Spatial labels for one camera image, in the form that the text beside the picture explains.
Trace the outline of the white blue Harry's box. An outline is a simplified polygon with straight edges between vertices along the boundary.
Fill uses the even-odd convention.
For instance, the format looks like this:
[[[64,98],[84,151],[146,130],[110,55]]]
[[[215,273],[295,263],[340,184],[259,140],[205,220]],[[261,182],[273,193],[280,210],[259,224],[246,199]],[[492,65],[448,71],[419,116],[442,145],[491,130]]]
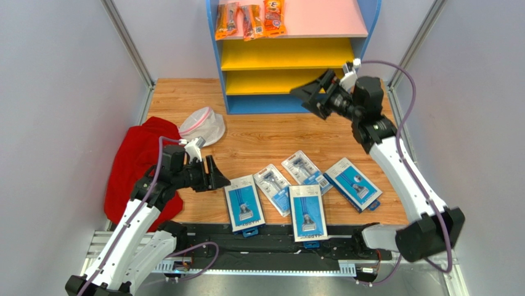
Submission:
[[[232,232],[244,238],[257,235],[266,220],[253,176],[232,179],[224,192]]]
[[[293,236],[305,249],[317,249],[328,240],[322,191],[318,184],[288,188]]]

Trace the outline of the orange BIC razor bag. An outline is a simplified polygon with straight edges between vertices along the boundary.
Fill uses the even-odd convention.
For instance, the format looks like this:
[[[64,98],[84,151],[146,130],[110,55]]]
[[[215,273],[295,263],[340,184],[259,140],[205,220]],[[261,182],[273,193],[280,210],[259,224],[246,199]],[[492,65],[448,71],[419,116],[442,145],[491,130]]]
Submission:
[[[264,33],[265,37],[275,38],[287,33],[284,0],[264,0]]]

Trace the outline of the narrow orange razor pack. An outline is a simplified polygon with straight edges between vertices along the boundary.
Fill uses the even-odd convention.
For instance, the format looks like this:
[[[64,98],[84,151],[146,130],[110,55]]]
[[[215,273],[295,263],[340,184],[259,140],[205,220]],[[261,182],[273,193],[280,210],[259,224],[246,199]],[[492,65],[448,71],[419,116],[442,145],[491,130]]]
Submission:
[[[243,20],[243,40],[252,41],[265,36],[263,21],[261,19],[261,7],[255,4],[242,5],[239,7]]]

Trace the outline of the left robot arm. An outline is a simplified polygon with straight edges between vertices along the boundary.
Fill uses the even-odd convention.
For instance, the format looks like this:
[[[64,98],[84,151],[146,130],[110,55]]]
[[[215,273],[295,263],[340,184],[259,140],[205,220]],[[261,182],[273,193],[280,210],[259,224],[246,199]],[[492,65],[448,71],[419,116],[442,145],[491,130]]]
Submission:
[[[231,184],[212,156],[202,157],[203,140],[159,138],[157,164],[135,183],[126,209],[95,262],[81,276],[72,275],[65,285],[68,295],[134,295],[166,257],[191,251],[187,228],[162,222],[145,247],[139,244],[177,191],[221,189]]]

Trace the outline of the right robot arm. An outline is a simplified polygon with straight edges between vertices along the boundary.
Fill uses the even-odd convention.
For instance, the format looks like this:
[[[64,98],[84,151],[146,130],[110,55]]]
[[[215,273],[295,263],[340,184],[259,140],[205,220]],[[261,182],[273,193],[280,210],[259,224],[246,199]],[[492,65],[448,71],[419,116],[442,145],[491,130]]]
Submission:
[[[383,170],[400,198],[409,224],[404,228],[364,227],[360,236],[367,248],[398,252],[408,262],[430,261],[444,252],[452,261],[465,216],[432,190],[406,152],[397,127],[382,112],[380,79],[347,73],[341,80],[333,70],[327,70],[291,89],[290,94],[323,120],[332,113],[350,120],[354,139]]]

